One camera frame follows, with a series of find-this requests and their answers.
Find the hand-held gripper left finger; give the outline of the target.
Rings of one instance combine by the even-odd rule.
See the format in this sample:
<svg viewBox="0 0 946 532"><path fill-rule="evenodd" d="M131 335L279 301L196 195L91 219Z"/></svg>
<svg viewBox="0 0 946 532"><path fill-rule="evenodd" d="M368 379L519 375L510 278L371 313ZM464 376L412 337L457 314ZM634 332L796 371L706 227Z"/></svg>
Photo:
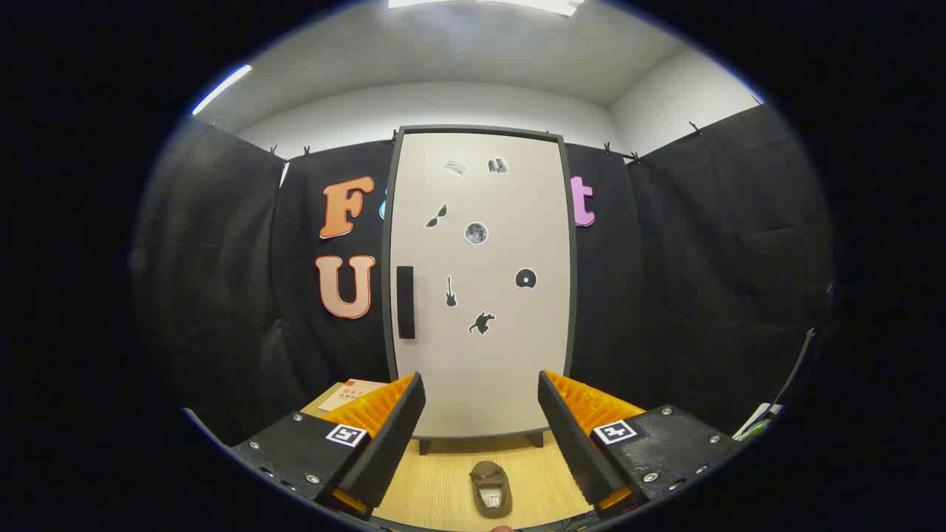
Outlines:
<svg viewBox="0 0 946 532"><path fill-rule="evenodd" d="M284 415L232 452L308 502L365 521L383 502L425 404L415 372L325 415Z"/></svg>

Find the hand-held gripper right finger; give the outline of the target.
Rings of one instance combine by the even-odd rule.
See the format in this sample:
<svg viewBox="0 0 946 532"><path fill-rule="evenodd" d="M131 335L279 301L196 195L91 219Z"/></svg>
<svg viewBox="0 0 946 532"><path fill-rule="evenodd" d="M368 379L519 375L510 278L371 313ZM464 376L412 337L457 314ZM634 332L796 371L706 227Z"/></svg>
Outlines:
<svg viewBox="0 0 946 532"><path fill-rule="evenodd" d="M695 485L743 442L670 404L644 410L542 370L537 398L577 487L600 518Z"/></svg>

